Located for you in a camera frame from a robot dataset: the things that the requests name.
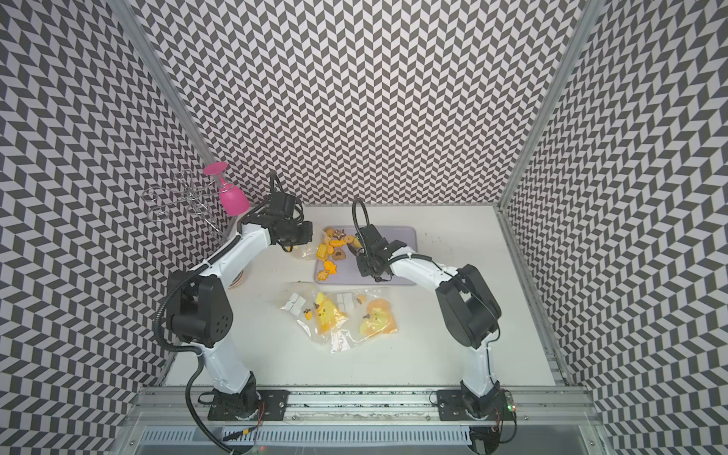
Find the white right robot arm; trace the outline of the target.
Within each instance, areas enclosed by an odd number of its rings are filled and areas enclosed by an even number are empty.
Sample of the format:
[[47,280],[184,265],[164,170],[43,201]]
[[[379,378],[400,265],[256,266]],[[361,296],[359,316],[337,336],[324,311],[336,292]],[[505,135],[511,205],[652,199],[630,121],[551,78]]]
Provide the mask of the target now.
[[494,397],[498,380],[487,343],[500,333],[502,309],[477,267],[441,265],[401,241],[388,241],[373,225],[357,227],[356,240],[361,244],[356,254],[361,276],[376,282],[399,277],[434,293],[447,331],[468,349],[464,393],[478,400]]

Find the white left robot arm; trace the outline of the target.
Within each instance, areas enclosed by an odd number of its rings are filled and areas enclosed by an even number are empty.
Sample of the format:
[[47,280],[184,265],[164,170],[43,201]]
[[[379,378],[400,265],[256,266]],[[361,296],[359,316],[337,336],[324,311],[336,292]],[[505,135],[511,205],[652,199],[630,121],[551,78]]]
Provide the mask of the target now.
[[233,310],[228,290],[240,273],[271,246],[290,252],[312,241],[313,224],[304,219],[303,202],[273,190],[264,202],[243,215],[237,231],[194,270],[176,272],[155,313],[153,334],[168,352],[197,356],[222,394],[240,394],[253,373],[242,362],[229,332]]

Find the orange bear shaped cookie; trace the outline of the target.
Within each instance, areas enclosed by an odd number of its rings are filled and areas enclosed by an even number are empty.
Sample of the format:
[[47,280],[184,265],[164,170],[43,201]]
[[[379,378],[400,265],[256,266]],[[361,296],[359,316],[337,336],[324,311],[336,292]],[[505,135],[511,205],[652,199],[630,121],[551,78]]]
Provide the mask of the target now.
[[337,266],[333,261],[327,260],[323,263],[323,266],[328,275],[334,275],[337,273]]

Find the clear resealable bag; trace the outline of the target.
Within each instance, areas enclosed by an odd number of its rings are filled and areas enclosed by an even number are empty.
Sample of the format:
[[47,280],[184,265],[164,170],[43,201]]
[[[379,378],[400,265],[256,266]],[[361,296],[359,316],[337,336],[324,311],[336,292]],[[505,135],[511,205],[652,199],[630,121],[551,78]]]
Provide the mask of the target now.
[[317,261],[317,251],[319,247],[318,241],[311,241],[305,245],[293,246],[289,255],[295,259],[303,261]]

